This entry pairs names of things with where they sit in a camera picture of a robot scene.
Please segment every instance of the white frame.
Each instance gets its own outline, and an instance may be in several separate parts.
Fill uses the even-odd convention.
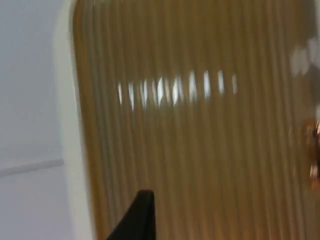
[[[64,0],[53,36],[57,104],[73,237],[75,240],[95,240],[96,232],[73,54],[74,5],[75,1]]]

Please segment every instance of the black object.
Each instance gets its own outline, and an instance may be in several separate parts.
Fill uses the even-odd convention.
[[[106,240],[156,240],[155,195],[137,193],[130,208]]]

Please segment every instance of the white wall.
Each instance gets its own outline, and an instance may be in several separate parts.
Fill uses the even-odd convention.
[[[0,239],[73,238],[53,56],[62,5],[0,1]]]

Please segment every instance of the white surface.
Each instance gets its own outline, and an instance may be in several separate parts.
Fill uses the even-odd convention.
[[[52,54],[62,4],[0,1],[0,169],[62,158]]]
[[[54,30],[63,1],[0,1],[3,240],[74,239],[53,57]]]
[[[0,238],[72,240],[64,168],[0,178]]]
[[[73,2],[65,0],[54,33],[58,109],[73,235],[77,240],[93,240],[96,235],[84,157],[78,86],[73,69],[72,15]]]

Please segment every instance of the amber glass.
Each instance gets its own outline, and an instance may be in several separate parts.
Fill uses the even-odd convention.
[[[159,240],[307,238],[304,9],[300,0],[77,2],[99,238],[140,189],[155,192]]]

